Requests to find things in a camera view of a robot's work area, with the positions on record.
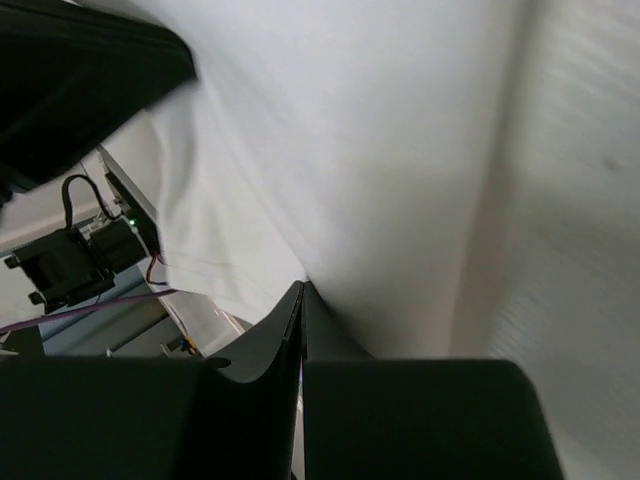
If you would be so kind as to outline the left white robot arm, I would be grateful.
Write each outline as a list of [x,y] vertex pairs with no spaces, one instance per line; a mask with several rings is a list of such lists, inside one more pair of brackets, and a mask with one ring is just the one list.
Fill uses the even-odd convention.
[[6,262],[33,282],[32,304],[47,312],[78,304],[142,258],[116,215],[87,236],[73,224],[74,167],[195,76],[189,48],[163,27],[65,1],[2,3],[1,200],[63,182],[63,227]]

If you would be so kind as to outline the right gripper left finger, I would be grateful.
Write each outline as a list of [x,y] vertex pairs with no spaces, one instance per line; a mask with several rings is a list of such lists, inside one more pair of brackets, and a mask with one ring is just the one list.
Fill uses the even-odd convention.
[[206,358],[1,364],[5,479],[286,479],[304,286]]

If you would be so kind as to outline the white skirt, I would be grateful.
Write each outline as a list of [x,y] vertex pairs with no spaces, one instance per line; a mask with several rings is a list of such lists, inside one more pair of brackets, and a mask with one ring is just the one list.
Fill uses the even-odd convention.
[[144,1],[198,80],[154,114],[174,287],[310,280],[372,354],[448,352],[524,1]]

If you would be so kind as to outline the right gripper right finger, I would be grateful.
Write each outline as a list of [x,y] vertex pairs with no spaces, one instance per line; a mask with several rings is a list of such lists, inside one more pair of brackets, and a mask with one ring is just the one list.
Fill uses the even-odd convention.
[[382,360],[312,284],[304,331],[310,479],[560,479],[536,390],[508,360]]

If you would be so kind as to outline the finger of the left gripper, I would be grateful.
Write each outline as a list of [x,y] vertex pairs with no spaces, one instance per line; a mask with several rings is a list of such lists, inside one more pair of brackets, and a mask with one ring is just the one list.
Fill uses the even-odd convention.
[[2,2],[2,189],[58,178],[195,76],[164,27],[65,1]]

